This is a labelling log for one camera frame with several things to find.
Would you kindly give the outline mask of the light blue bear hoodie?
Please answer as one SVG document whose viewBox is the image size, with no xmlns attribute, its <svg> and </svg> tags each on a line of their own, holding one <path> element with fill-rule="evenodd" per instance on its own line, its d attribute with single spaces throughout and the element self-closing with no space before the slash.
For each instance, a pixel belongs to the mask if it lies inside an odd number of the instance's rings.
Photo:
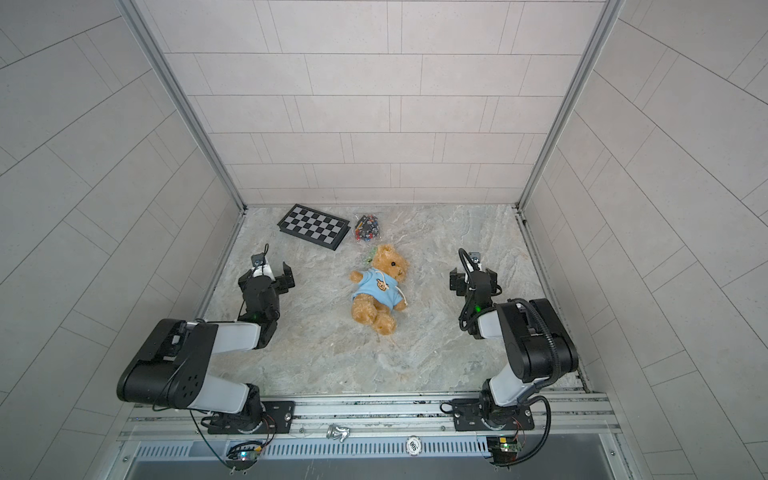
<svg viewBox="0 0 768 480">
<path fill-rule="evenodd" d="M 390 310 L 405 300 L 399 289 L 398 281 L 375 268 L 362 274 L 362 279 L 358 281 L 357 290 L 352 295 L 352 299 L 359 295 L 369 295 Z"/>
</svg>

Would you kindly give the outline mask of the brown teddy bear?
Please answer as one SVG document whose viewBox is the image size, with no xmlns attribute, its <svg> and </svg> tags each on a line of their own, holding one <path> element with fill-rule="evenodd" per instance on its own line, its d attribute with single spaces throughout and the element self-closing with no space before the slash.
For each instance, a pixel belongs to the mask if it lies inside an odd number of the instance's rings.
<svg viewBox="0 0 768 480">
<path fill-rule="evenodd" d="M 408 261 L 393 245 L 379 245 L 371 266 L 365 271 L 352 271 L 349 275 L 357 286 L 352 295 L 353 320 L 370 326 L 380 335 L 391 335 L 396 330 L 392 312 L 407 308 L 400 283 L 406 279 L 408 268 Z"/>
</svg>

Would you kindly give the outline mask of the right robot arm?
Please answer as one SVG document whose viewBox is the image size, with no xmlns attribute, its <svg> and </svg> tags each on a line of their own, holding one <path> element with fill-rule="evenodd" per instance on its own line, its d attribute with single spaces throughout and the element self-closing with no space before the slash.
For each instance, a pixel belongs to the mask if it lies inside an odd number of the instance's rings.
<svg viewBox="0 0 768 480">
<path fill-rule="evenodd" d="M 465 299 L 460 328 L 476 339 L 501 339 L 506 363 L 486 380 L 476 400 L 457 398 L 450 414 L 458 431 L 531 430 L 535 395 L 578 368 L 577 349 L 549 300 L 509 299 L 491 270 L 449 274 L 449 288 Z"/>
</svg>

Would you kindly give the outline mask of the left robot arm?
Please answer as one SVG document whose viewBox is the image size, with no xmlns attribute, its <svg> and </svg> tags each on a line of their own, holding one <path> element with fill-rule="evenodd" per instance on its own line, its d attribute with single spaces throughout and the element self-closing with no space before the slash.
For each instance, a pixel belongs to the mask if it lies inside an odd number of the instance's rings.
<svg viewBox="0 0 768 480">
<path fill-rule="evenodd" d="M 205 412 L 200 424 L 210 435 L 290 431 L 294 402 L 264 401 L 258 386 L 209 371 L 215 354 L 265 348 L 280 318 L 279 296 L 295 286 L 288 265 L 276 276 L 265 254 L 252 261 L 238 279 L 244 313 L 231 322 L 159 321 L 118 380 L 121 401 Z"/>
</svg>

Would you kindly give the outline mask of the black white chessboard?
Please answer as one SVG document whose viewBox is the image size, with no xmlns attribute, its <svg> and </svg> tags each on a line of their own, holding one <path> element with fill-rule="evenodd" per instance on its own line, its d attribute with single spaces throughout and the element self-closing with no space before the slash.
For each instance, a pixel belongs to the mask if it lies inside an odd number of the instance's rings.
<svg viewBox="0 0 768 480">
<path fill-rule="evenodd" d="M 335 251 L 350 230 L 349 221 L 295 204 L 277 224 L 281 232 Z"/>
</svg>

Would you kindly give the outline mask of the small green pieces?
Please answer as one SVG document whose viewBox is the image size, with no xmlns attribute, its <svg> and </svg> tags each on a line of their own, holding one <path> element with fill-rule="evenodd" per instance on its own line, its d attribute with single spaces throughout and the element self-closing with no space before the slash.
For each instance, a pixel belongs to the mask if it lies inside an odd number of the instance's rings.
<svg viewBox="0 0 768 480">
<path fill-rule="evenodd" d="M 374 246 L 371 249 L 369 255 L 366 257 L 365 262 L 368 263 L 368 264 L 372 264 L 373 260 L 375 259 L 376 255 L 377 255 L 377 252 L 378 252 L 378 246 Z"/>
</svg>

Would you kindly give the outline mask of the bag of colourful pieces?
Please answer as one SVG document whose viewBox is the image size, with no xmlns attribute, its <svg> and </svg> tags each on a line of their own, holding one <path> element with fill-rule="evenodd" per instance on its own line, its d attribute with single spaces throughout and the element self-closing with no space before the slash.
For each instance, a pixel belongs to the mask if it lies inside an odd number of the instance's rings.
<svg viewBox="0 0 768 480">
<path fill-rule="evenodd" d="M 354 235 L 357 241 L 372 241 L 380 234 L 379 220 L 376 215 L 362 215 L 355 225 Z"/>
</svg>

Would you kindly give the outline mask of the silver metal clip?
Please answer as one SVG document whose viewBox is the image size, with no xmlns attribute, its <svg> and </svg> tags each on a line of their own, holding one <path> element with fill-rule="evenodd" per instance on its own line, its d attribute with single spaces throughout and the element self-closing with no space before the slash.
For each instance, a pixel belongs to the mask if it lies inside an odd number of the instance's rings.
<svg viewBox="0 0 768 480">
<path fill-rule="evenodd" d="M 330 424 L 326 431 L 326 438 L 339 443 L 345 442 L 351 434 L 349 427 L 341 426 L 338 424 Z"/>
</svg>

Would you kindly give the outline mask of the left circuit board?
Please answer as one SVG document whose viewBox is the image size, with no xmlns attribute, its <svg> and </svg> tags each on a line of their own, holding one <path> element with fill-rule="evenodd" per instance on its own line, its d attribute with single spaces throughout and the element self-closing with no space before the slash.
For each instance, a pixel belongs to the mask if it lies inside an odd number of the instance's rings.
<svg viewBox="0 0 768 480">
<path fill-rule="evenodd" d="M 227 459 L 235 462 L 256 462 L 261 455 L 265 443 L 251 440 L 232 446 L 227 452 Z"/>
</svg>

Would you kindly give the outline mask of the circuit board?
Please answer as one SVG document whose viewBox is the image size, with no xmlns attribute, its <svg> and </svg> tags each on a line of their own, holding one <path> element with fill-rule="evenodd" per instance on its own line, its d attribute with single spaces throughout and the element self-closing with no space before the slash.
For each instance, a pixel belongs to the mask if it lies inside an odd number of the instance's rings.
<svg viewBox="0 0 768 480">
<path fill-rule="evenodd" d="M 487 436 L 487 450 L 494 464 L 510 464 L 517 460 L 522 444 L 517 437 Z"/>
<path fill-rule="evenodd" d="M 235 462 L 256 462 L 261 455 L 265 443 L 251 440 L 232 446 L 227 452 L 227 459 Z"/>
</svg>

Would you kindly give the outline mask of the right circuit board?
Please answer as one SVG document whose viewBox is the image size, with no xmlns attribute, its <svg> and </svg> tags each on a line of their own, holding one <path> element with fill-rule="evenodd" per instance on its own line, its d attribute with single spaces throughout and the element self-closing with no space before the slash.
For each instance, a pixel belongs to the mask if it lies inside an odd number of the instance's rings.
<svg viewBox="0 0 768 480">
<path fill-rule="evenodd" d="M 517 437 L 487 436 L 487 450 L 494 464 L 510 464 L 517 460 L 522 444 Z"/>
</svg>

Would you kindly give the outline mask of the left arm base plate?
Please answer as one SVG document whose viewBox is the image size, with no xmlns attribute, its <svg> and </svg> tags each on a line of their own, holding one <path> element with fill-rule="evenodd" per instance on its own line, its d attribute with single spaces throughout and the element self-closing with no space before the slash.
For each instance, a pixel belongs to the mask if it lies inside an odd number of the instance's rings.
<svg viewBox="0 0 768 480">
<path fill-rule="evenodd" d="M 296 404 L 293 401 L 261 402 L 253 412 L 214 413 L 200 424 L 212 435 L 287 434 Z"/>
</svg>

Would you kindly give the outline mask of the aluminium mounting rail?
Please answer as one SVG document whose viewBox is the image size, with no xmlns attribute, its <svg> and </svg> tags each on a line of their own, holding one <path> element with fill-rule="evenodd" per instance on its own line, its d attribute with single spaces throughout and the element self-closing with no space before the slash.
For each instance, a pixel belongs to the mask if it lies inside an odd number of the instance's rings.
<svg viewBox="0 0 768 480">
<path fill-rule="evenodd" d="M 546 390 L 553 434 L 619 433 L 619 421 L 605 394 L 582 390 Z M 505 429 L 481 420 L 475 392 L 264 397 L 279 439 L 323 438 L 330 426 L 362 437 L 449 436 L 541 433 L 545 406 L 520 410 Z"/>
</svg>

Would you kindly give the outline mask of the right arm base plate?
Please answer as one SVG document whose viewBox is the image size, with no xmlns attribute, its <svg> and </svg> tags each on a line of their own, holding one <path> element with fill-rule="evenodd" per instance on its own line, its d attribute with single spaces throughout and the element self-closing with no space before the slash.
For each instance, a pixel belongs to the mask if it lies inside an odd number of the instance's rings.
<svg viewBox="0 0 768 480">
<path fill-rule="evenodd" d="M 492 401 L 455 398 L 448 402 L 447 413 L 452 417 L 455 430 L 471 431 L 530 431 L 535 428 L 527 407 L 499 407 Z"/>
</svg>

